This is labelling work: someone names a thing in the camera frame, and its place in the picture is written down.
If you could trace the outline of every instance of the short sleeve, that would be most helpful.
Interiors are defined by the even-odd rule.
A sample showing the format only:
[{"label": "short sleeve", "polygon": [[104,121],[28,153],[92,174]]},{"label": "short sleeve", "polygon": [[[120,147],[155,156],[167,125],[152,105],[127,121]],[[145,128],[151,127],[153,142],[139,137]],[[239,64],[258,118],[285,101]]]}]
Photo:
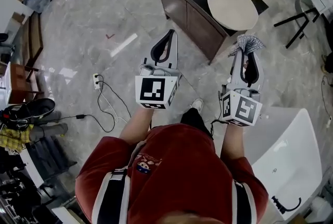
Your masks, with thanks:
[{"label": "short sleeve", "polygon": [[255,177],[246,157],[241,157],[236,160],[223,160],[223,162],[233,175],[234,180],[240,183],[246,183],[250,187],[257,209],[257,221],[259,222],[265,213],[268,203],[268,193],[264,185]]},{"label": "short sleeve", "polygon": [[83,165],[75,181],[78,203],[91,222],[94,203],[106,173],[128,164],[133,147],[115,137],[103,137]]}]

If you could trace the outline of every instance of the cartoon print on shirt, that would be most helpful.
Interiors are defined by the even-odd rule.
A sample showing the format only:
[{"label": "cartoon print on shirt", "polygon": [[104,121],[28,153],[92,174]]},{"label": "cartoon print on shirt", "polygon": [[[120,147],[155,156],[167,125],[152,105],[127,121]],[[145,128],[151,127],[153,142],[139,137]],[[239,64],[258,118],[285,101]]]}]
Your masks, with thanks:
[{"label": "cartoon print on shirt", "polygon": [[135,160],[138,160],[136,169],[139,172],[147,174],[151,171],[152,168],[157,167],[161,164],[162,159],[154,159],[146,153],[140,153],[135,157]]}]

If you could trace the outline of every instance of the white marker cube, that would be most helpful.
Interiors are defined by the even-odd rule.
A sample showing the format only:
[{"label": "white marker cube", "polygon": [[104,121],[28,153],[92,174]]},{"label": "white marker cube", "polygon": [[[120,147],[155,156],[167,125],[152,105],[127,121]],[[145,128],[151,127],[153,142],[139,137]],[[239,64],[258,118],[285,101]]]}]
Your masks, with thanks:
[{"label": "white marker cube", "polygon": [[229,91],[222,97],[222,121],[237,126],[254,126],[262,103],[235,91]]},{"label": "white marker cube", "polygon": [[178,86],[176,76],[136,76],[135,100],[143,108],[167,109]]}]

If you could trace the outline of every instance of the red shirt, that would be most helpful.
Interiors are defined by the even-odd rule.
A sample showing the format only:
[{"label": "red shirt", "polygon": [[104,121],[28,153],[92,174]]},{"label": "red shirt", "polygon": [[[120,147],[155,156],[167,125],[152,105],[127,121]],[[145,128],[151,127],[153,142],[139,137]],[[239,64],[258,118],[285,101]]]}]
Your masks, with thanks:
[{"label": "red shirt", "polygon": [[[126,166],[133,150],[121,139],[103,137],[82,167],[75,194],[90,221],[105,174]],[[250,187],[258,221],[268,199],[245,157],[222,161],[215,154],[213,140],[185,124],[151,130],[127,174],[131,178],[129,224],[156,223],[175,211],[232,223],[233,179]]]}]

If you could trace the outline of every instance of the forearm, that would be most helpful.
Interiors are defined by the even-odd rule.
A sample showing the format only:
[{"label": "forearm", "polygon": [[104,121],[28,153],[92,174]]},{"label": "forearm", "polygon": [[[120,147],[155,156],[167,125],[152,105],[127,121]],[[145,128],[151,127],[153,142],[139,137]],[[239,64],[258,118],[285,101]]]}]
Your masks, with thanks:
[{"label": "forearm", "polygon": [[223,140],[221,158],[235,160],[243,156],[243,128],[228,124]]},{"label": "forearm", "polygon": [[139,107],[126,124],[119,138],[129,144],[136,144],[145,140],[153,112],[154,110]]}]

